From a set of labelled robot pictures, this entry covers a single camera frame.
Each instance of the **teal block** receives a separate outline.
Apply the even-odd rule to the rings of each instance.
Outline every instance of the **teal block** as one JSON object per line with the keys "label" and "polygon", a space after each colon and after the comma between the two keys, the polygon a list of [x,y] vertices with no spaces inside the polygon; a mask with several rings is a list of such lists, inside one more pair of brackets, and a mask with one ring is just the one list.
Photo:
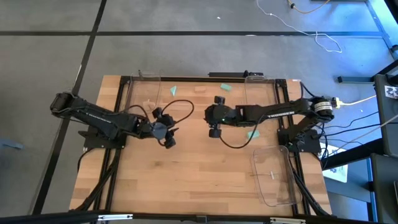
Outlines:
{"label": "teal block", "polygon": [[173,86],[172,88],[170,88],[170,92],[172,92],[173,96],[175,96],[175,92],[177,91],[177,87]]}
{"label": "teal block", "polygon": [[232,86],[227,85],[227,84],[224,84],[224,83],[222,83],[220,87],[221,87],[223,90],[226,90],[226,91],[231,91],[231,90],[232,90]]}
{"label": "teal block", "polygon": [[[250,138],[251,133],[253,133],[253,131],[249,131],[249,132],[246,134],[246,136],[248,137],[248,139]],[[258,138],[259,136],[260,136],[260,132],[259,132],[258,130],[256,130],[256,131],[254,132],[254,134],[253,134],[253,138],[252,138],[252,139]]]}

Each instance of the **black table leg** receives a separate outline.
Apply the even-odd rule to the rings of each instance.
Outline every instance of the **black table leg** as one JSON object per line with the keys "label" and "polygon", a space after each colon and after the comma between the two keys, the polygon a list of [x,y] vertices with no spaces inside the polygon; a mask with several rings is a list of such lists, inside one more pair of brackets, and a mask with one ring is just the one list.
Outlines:
{"label": "black table leg", "polygon": [[348,164],[350,162],[366,159],[372,153],[383,155],[383,149],[382,139],[379,138],[363,144],[362,146],[358,146],[345,152],[337,153],[336,155],[322,159],[322,167],[323,170],[328,170]]}
{"label": "black table leg", "polygon": [[[398,60],[392,62],[377,74],[385,75],[396,67],[398,67]],[[337,77],[337,80],[339,83],[373,83],[374,77]]]}
{"label": "black table leg", "polygon": [[392,52],[396,52],[398,50],[398,45],[393,45],[392,47],[391,47],[391,51]]}

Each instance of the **wooden tabletop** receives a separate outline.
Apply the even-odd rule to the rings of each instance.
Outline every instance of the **wooden tabletop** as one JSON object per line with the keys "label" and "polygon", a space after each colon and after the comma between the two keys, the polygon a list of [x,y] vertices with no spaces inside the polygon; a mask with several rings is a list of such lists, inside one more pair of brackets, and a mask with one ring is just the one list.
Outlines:
{"label": "wooden tabletop", "polygon": [[[120,76],[104,76],[97,105],[113,110],[118,93]],[[195,105],[192,115],[178,123],[176,146],[166,149],[154,139],[127,138],[122,150],[116,186],[112,201],[113,212],[207,214],[207,215],[292,215],[291,206],[270,207],[259,200],[257,177],[253,174],[253,151],[278,146],[277,119],[259,125],[260,136],[242,149],[231,149],[219,139],[208,137],[204,110],[211,105],[215,95],[225,96],[226,105],[272,105],[276,103],[272,84],[247,86],[244,83],[227,83],[231,91],[214,82],[134,82],[132,89],[124,90],[122,105],[144,105],[150,114],[153,104],[164,107],[173,100],[190,100]],[[300,97],[297,80],[287,80],[289,98]],[[177,87],[175,96],[170,88]],[[188,103],[170,105],[166,113],[178,120],[191,110]],[[294,122],[302,119],[294,116]],[[233,146],[247,141],[251,128],[221,127],[223,139]],[[331,213],[320,162],[313,155],[301,153],[305,183],[316,201]],[[76,208],[98,182],[104,149],[95,149],[81,162],[70,208]],[[275,202],[280,184],[265,183],[266,199]],[[107,186],[103,193],[106,198]]]}

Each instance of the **sticker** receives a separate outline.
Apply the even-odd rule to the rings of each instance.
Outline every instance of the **sticker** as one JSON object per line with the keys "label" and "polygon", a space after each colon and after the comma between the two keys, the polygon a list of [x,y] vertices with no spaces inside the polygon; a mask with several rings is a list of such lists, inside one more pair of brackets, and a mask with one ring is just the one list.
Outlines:
{"label": "sticker", "polygon": [[287,115],[291,115],[291,114],[294,114],[294,111],[286,112],[286,113],[280,113],[280,114],[268,115],[267,117],[268,118],[276,118],[276,117],[279,117],[279,116],[287,116]]}
{"label": "sticker", "polygon": [[331,106],[319,106],[315,108],[315,112],[321,111],[321,110],[332,110]]}
{"label": "sticker", "polygon": [[384,93],[386,97],[392,99],[398,99],[398,88],[392,86],[384,86]]}
{"label": "sticker", "polygon": [[320,107],[320,106],[330,106],[331,104],[330,104],[330,102],[328,102],[328,101],[326,101],[326,102],[320,102],[320,103],[317,103],[316,105],[315,105],[315,108],[317,108],[317,107]]}

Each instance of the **white cable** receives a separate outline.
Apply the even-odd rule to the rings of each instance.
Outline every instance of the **white cable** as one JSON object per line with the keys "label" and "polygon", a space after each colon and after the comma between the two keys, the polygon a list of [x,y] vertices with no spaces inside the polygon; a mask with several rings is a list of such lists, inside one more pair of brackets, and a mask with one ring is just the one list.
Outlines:
{"label": "white cable", "polygon": [[[341,49],[341,47],[340,47],[340,44],[338,44],[337,41],[335,41],[333,38],[329,37],[327,34],[318,34],[318,31],[315,31],[315,34],[308,34],[308,33],[306,33],[306,32],[303,32],[303,31],[301,31],[301,30],[298,30],[298,29],[296,29],[296,28],[294,28],[294,27],[292,27],[292,26],[290,26],[290,25],[287,25],[287,24],[285,23],[285,21],[283,21],[283,19],[279,18],[277,15],[274,15],[274,14],[272,14],[272,13],[266,13],[265,10],[263,10],[262,7],[259,5],[259,0],[256,0],[256,2],[257,2],[257,7],[258,7],[259,9],[261,9],[261,11],[262,11],[265,15],[274,16],[274,17],[278,18],[280,21],[282,21],[282,22],[285,24],[285,26],[290,27],[290,28],[292,28],[293,30],[296,30],[297,32],[300,32],[300,33],[305,34],[305,35],[307,35],[307,36],[315,36],[315,42],[316,42],[320,47],[322,47],[323,49],[325,49],[327,52],[343,53],[343,51],[342,51],[342,49]],[[324,35],[324,36],[328,37],[330,40],[332,40],[334,43],[336,43],[336,45],[337,45],[337,47],[338,47],[338,50],[328,50],[325,46],[323,46],[322,44],[319,44],[319,42],[318,42],[318,36],[319,36],[319,35]]]}
{"label": "white cable", "polygon": [[346,144],[344,144],[343,146],[341,146],[341,147],[338,148],[337,150],[342,149],[342,148],[344,148],[344,146],[348,145],[349,143],[355,142],[357,139],[360,139],[361,137],[366,136],[366,135],[372,133],[373,131],[375,131],[375,130],[377,130],[377,129],[383,127],[383,126],[385,126],[386,124],[390,123],[391,121],[393,121],[393,120],[396,119],[396,118],[398,118],[398,114],[395,115],[394,117],[392,117],[390,120],[384,122],[384,124],[380,124],[378,127],[376,127],[376,128],[374,128],[374,129],[368,131],[367,133],[361,135],[360,137],[354,138],[353,140],[347,142]]}
{"label": "white cable", "polygon": [[344,103],[344,102],[341,102],[341,105],[351,106],[351,105],[355,105],[355,104],[357,104],[357,103],[362,103],[362,102],[364,102],[364,101],[366,101],[366,100],[369,100],[369,99],[371,99],[371,98],[374,98],[374,97],[376,97],[376,96],[374,95],[374,96],[368,97],[368,98],[363,99],[363,100],[359,100],[359,101],[354,102],[354,103]]}

